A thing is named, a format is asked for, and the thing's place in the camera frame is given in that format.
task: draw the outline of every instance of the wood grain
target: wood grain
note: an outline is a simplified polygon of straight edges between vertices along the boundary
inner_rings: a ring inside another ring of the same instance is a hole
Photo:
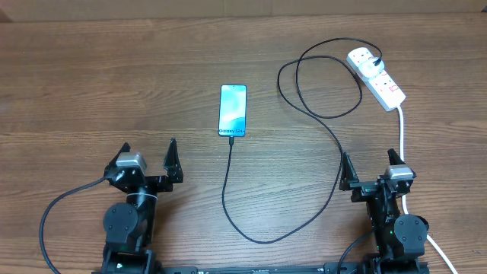
[[[337,261],[370,229],[365,205],[336,191],[329,208],[271,245],[243,239],[221,209],[227,139],[217,134],[219,88],[249,87],[247,136],[234,146],[228,211],[251,237],[273,239],[326,201],[339,152],[325,129],[278,96],[277,71],[309,46],[360,37],[384,52],[406,92],[406,160],[418,174],[409,207],[461,273],[487,272],[487,17],[484,14],[361,15],[0,24],[0,272],[49,273],[37,229],[51,200],[96,180],[123,142],[163,171],[176,137],[185,182],[160,195],[154,249],[165,266],[290,266]],[[315,51],[345,58],[358,43]],[[305,62],[312,109],[341,113],[358,99],[346,70]],[[293,102],[293,71],[282,86]],[[363,180],[397,148],[395,112],[370,91],[348,116],[326,121]],[[102,217],[122,193],[105,183],[62,200],[46,245],[63,273],[99,269]],[[350,260],[374,250],[369,241]],[[423,261],[447,268],[430,245]]]

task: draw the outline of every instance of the wire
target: wire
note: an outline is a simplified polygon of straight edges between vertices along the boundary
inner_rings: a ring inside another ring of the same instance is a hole
[[[96,181],[94,181],[93,183],[89,183],[87,185],[84,185],[84,186],[80,186],[78,188],[75,188],[73,190],[69,190],[68,192],[66,193],[63,193],[61,195],[59,195],[59,197],[55,198],[48,206],[47,206],[47,209],[46,211],[44,212],[44,215],[43,217],[40,219],[40,226],[39,226],[39,244],[40,244],[40,250],[42,251],[43,253],[43,256],[44,256],[44,260],[46,261],[47,263],[47,266],[55,273],[55,274],[60,274],[58,269],[56,267],[54,267],[53,263],[51,262],[51,260],[49,259],[49,256],[47,256],[47,252],[46,252],[46,246],[44,245],[44,224],[46,223],[46,218],[47,218],[47,215],[49,214],[49,211],[51,210],[51,208],[57,203],[59,202],[62,198],[66,197],[67,195],[71,195],[73,193],[76,193],[80,190],[86,190],[87,188],[90,188],[92,186],[96,186],[97,184],[101,183],[105,181],[105,177],[102,177]]]
[[[347,257],[347,255],[349,254],[350,250],[352,250],[355,246],[357,246],[358,244],[360,244],[361,242],[363,242],[365,239],[369,238],[372,235],[373,232],[374,231],[370,231],[370,232],[368,232],[366,234],[363,234],[362,236],[360,236],[359,239],[355,240],[352,244],[350,244],[349,247],[347,247],[347,249],[345,250],[345,252],[343,253],[343,255],[340,257],[340,260],[338,261],[338,265],[336,266],[336,273],[337,274],[340,274],[341,273],[341,271],[342,271],[342,263],[345,260],[345,258]]]
[[[404,114],[403,114],[403,109],[401,108],[401,106],[397,107],[397,113],[399,114],[399,156],[401,157],[401,160],[404,161],[404,158],[405,158],[405,155],[404,155]],[[408,206],[407,206],[407,202],[406,202],[406,195],[401,196],[401,202],[403,204],[404,214],[409,214]],[[453,274],[458,274],[454,265],[448,259],[447,255],[443,252],[443,250],[441,250],[441,248],[436,244],[436,242],[433,240],[433,238],[430,235],[428,235],[428,236],[426,236],[426,239],[430,242],[430,244],[440,254],[440,256],[441,256],[441,258],[443,258],[444,262],[447,263],[451,272]]]
[[[342,116],[345,116],[345,115],[351,113],[354,109],[356,109],[358,107],[358,105],[362,101],[362,88],[361,88],[360,82],[358,81],[357,77],[355,76],[355,73],[342,60],[337,59],[337,58],[335,58],[333,56],[308,56],[308,57],[304,57],[304,55],[306,55],[306,53],[308,53],[310,50],[314,49],[315,47],[317,47],[319,45],[323,45],[324,43],[333,42],[333,41],[337,41],[337,40],[351,40],[351,41],[357,41],[357,42],[366,43],[367,45],[370,45],[370,46],[374,47],[375,49],[377,49],[379,51],[380,58],[378,59],[378,62],[380,62],[380,59],[382,58],[382,52],[380,51],[380,49],[377,46],[375,46],[374,44],[369,43],[369,42],[367,42],[365,40],[356,39],[356,38],[348,38],[348,37],[334,38],[334,39],[330,39],[330,40],[326,40],[326,41],[320,42],[320,43],[312,46],[311,48],[307,49],[306,51],[304,51],[303,54],[301,54],[301,56],[299,57],[298,60],[294,60],[292,62],[289,62],[289,63],[283,65],[279,69],[279,73],[277,74],[277,88],[279,90],[280,95],[286,101],[286,103],[288,103],[291,107],[295,108],[299,112],[301,112],[301,113],[303,113],[303,114],[305,114],[305,115],[307,115],[307,116],[315,119],[319,124],[321,124],[321,126],[323,126],[330,133],[330,135],[333,137],[333,139],[335,140],[336,146],[339,149],[340,163],[339,163],[338,172],[336,174],[335,183],[333,184],[332,190],[329,193],[328,199],[326,200],[326,202],[323,205],[323,207],[318,211],[318,213],[316,213],[311,219],[309,219],[308,221],[306,221],[305,223],[303,223],[302,225],[300,225],[298,228],[295,228],[293,231],[288,232],[287,234],[285,234],[285,235],[283,235],[281,237],[278,237],[278,238],[276,238],[274,240],[271,240],[271,241],[258,241],[258,240],[254,240],[251,237],[248,237],[247,235],[245,235],[245,233],[243,233],[235,225],[235,223],[231,220],[231,217],[230,217],[230,215],[227,212],[227,209],[226,209],[226,206],[225,206],[225,200],[224,200],[225,189],[227,187],[228,173],[229,173],[229,170],[230,170],[231,151],[232,151],[233,142],[234,142],[233,137],[230,137],[230,141],[229,141],[230,142],[230,151],[228,153],[228,166],[227,166],[227,173],[225,175],[225,179],[224,179],[224,183],[223,183],[223,190],[221,191],[221,204],[223,205],[224,213],[227,216],[227,219],[230,222],[230,224],[235,228],[235,230],[240,235],[242,235],[242,237],[246,238],[247,240],[249,240],[251,242],[254,242],[256,244],[272,244],[272,243],[275,243],[277,241],[280,241],[280,240],[282,240],[284,238],[287,238],[288,236],[293,235],[295,232],[298,232],[299,230],[301,230],[302,228],[304,228],[305,226],[307,226],[308,224],[310,224],[312,221],[314,221],[314,219],[316,219],[321,214],[321,212],[323,212],[326,209],[326,207],[329,204],[329,201],[332,199],[333,193],[335,192],[336,184],[338,183],[338,180],[339,180],[339,177],[340,177],[340,174],[341,174],[341,171],[342,171],[342,155],[343,155],[343,149],[342,149],[342,145],[340,144],[339,140],[336,138],[336,136],[333,133],[333,131],[323,121],[321,121],[320,118],[322,118],[322,119],[334,119],[334,118],[339,118],[339,117],[342,117]],[[298,69],[299,69],[299,65],[300,65],[300,63],[302,61],[309,60],[309,59],[332,59],[332,60],[335,60],[335,61],[339,62],[340,64],[342,64],[349,71],[350,75],[353,77],[353,79],[357,83],[357,87],[358,87],[358,91],[359,91],[359,99],[358,99],[357,104],[354,105],[350,110],[348,110],[348,111],[346,111],[346,112],[344,112],[342,114],[335,115],[335,116],[322,116],[322,115],[317,114],[314,111],[312,111],[306,105],[306,103],[304,101],[304,98],[302,96],[301,90],[299,88],[299,81],[298,81],[298,74],[299,74],[298,73]],[[292,64],[295,64],[295,63],[297,63],[297,65],[296,65],[296,90],[297,90],[298,96],[299,96],[299,98],[301,100],[301,103],[304,105],[304,107],[306,108],[307,111],[306,110],[302,110],[301,108],[296,107],[293,103],[291,103],[288,100],[288,98],[282,93],[282,90],[281,90],[280,78],[281,78],[282,70],[285,69],[287,66],[292,65]]]

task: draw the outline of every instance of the black charging cable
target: black charging cable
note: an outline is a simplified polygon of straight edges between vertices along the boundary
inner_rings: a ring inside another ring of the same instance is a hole
[[[296,110],[298,110],[299,112],[315,119],[319,124],[321,124],[321,126],[324,126],[325,129],[330,133],[330,135],[333,137],[333,139],[335,140],[335,143],[336,143],[336,146],[338,147],[339,149],[339,153],[340,153],[340,162],[339,162],[339,168],[338,168],[338,172],[336,174],[336,179],[335,179],[335,183],[333,184],[333,187],[332,187],[332,190],[331,192],[329,193],[329,196],[328,196],[328,199],[326,200],[325,204],[323,205],[323,207],[318,211],[317,214],[315,214],[311,219],[309,219],[308,221],[306,221],[305,223],[303,223],[302,225],[300,225],[298,228],[295,228],[293,231],[291,232],[288,232],[287,234],[281,236],[281,237],[278,237],[274,240],[270,240],[270,241],[258,241],[258,240],[254,240],[252,239],[251,237],[248,237],[247,235],[245,235],[245,233],[243,233],[236,225],[235,223],[232,221],[230,215],[228,214],[227,212],[227,208],[225,207],[225,189],[227,187],[227,180],[228,180],[228,173],[229,173],[229,170],[230,170],[230,161],[231,161],[231,151],[232,151],[232,148],[233,148],[233,145],[234,145],[234,137],[230,137],[230,140],[229,140],[229,144],[230,144],[230,151],[228,153],[228,165],[227,165],[227,173],[225,174],[225,179],[224,179],[224,182],[223,182],[223,190],[221,191],[221,204],[223,205],[223,211],[225,213],[225,215],[227,216],[227,219],[228,221],[230,222],[230,224],[235,228],[235,230],[240,234],[242,235],[244,238],[246,238],[247,240],[251,241],[251,242],[254,242],[256,244],[272,244],[272,243],[275,243],[277,241],[280,241],[284,238],[287,238],[288,236],[291,236],[293,235],[295,232],[298,232],[299,230],[301,230],[302,228],[304,228],[305,226],[307,226],[308,224],[310,224],[312,221],[314,221],[314,219],[316,219],[320,214],[321,212],[323,212],[326,207],[328,206],[329,204],[329,201],[332,199],[332,196],[333,196],[333,193],[335,192],[335,188],[336,188],[336,184],[338,183],[338,180],[340,178],[340,174],[341,174],[341,171],[342,171],[342,155],[343,155],[343,149],[342,149],[342,145],[340,144],[340,141],[336,138],[335,134],[333,133],[333,131],[321,120],[321,119],[335,119],[335,118],[339,118],[339,117],[342,117],[342,116],[345,116],[349,113],[351,113],[354,109],[356,109],[358,107],[358,105],[361,103],[362,101],[362,88],[361,88],[361,85],[360,85],[360,82],[358,81],[358,78],[357,76],[355,76],[355,73],[352,71],[351,68],[349,68],[348,65],[346,65],[342,60],[340,59],[337,59],[336,57],[333,57],[333,56],[308,56],[308,57],[304,57],[306,55],[306,53],[308,53],[310,50],[314,49],[315,47],[317,46],[320,46],[320,45],[323,45],[324,43],[329,43],[329,42],[333,42],[333,41],[338,41],[338,40],[351,40],[351,41],[356,41],[356,42],[361,42],[361,43],[365,43],[369,46],[372,46],[374,47],[375,49],[377,49],[380,53],[380,57],[379,59],[374,62],[375,65],[378,65],[380,63],[380,61],[382,60],[382,52],[380,51],[380,49],[375,46],[374,44],[368,42],[368,41],[365,41],[365,40],[362,40],[362,39],[357,39],[357,38],[349,38],[349,37],[341,37],[341,38],[334,38],[334,39],[330,39],[330,40],[326,40],[326,41],[323,41],[323,42],[320,42],[314,46],[312,46],[311,48],[309,49],[306,49],[306,51],[304,51],[303,54],[301,54],[301,56],[299,57],[298,60],[294,60],[292,62],[289,62],[285,65],[283,65],[280,69],[279,69],[279,73],[277,74],[277,88],[279,90],[279,93],[280,95],[282,96],[282,98],[286,101],[286,103],[288,103],[291,107],[295,108]],[[298,80],[298,75],[299,75],[299,65],[301,64],[302,61],[304,60],[309,60],[309,59],[332,59],[332,60],[335,60],[337,62],[339,62],[340,64],[342,64],[350,73],[350,75],[353,77],[353,79],[355,80],[355,82],[357,83],[357,87],[358,87],[358,92],[359,92],[359,99],[358,99],[358,102],[356,105],[354,105],[350,110],[342,113],[342,114],[339,114],[339,115],[335,115],[335,116],[322,116],[320,114],[317,114],[315,113],[314,111],[312,111],[305,103],[304,101],[304,98],[303,98],[303,95],[301,94],[301,90],[299,88],[299,80]],[[299,99],[301,100],[301,103],[304,105],[304,107],[306,108],[306,110],[302,110],[301,108],[295,106],[293,103],[291,103],[288,98],[286,98],[286,96],[282,93],[282,90],[281,90],[281,83],[280,83],[280,78],[281,78],[281,72],[283,69],[285,69],[287,66],[289,65],[292,65],[292,64],[295,64],[297,63],[296,65],[296,90],[297,90],[297,93],[298,93],[298,96],[299,96]]]
[[[68,196],[68,195],[71,195],[73,193],[76,193],[80,190],[86,190],[87,188],[90,188],[92,186],[96,186],[97,184],[101,183],[105,181],[105,177],[102,177],[96,181],[94,181],[93,183],[89,183],[89,184],[86,184],[84,186],[80,186],[78,188],[75,188],[73,190],[69,190],[68,192],[66,193],[63,193],[61,195],[59,195],[59,197],[55,198],[48,206],[47,206],[47,209],[46,211],[44,212],[43,214],[43,217],[40,219],[40,226],[39,226],[39,244],[40,244],[40,251],[43,253],[43,257],[44,257],[44,260],[46,261],[47,263],[47,266],[55,273],[55,274],[60,274],[58,269],[56,267],[54,267],[53,263],[51,262],[51,260],[49,259],[49,256],[47,256],[47,252],[46,252],[46,246],[44,245],[44,225],[46,224],[46,218],[47,218],[47,215],[49,214],[49,211],[51,210],[51,208],[57,203],[59,202],[62,198]]]

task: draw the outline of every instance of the phone screen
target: phone screen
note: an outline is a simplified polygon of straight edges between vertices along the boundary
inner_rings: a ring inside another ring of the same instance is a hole
[[[245,136],[247,114],[247,86],[225,84],[220,93],[220,136]]]

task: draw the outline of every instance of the power socket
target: power socket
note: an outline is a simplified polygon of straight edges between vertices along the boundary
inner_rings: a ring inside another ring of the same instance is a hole
[[[386,111],[394,110],[401,105],[406,99],[406,96],[384,70],[384,63],[382,61],[382,65],[379,64],[377,66],[378,68],[374,68],[377,74],[373,75],[373,71],[368,69],[371,67],[370,64],[373,60],[377,60],[377,57],[374,57],[365,47],[354,49],[347,55],[347,62],[365,83],[367,88],[371,90],[380,105]]]

